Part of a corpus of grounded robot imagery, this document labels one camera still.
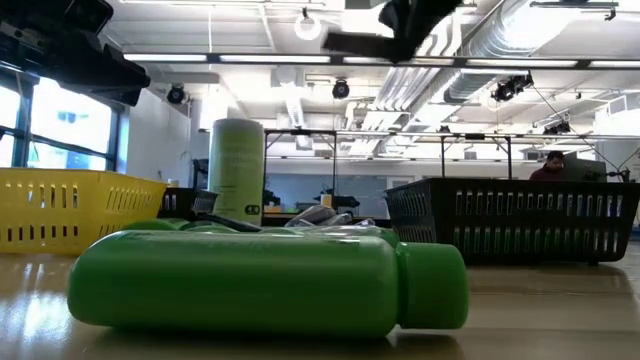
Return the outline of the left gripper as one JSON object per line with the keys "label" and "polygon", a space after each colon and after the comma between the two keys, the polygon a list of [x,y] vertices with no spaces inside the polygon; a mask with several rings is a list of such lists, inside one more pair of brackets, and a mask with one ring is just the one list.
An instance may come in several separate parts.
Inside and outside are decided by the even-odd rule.
{"label": "left gripper", "polygon": [[146,70],[98,40],[108,22],[101,0],[1,0],[1,62],[64,88],[135,106]]}

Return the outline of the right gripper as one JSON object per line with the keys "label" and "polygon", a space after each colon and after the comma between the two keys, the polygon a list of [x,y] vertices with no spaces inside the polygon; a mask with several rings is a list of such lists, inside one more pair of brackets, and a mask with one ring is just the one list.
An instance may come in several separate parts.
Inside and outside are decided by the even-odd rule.
{"label": "right gripper", "polygon": [[393,39],[365,33],[328,32],[322,48],[398,63],[411,60],[425,38],[462,0],[390,0],[379,13]]}

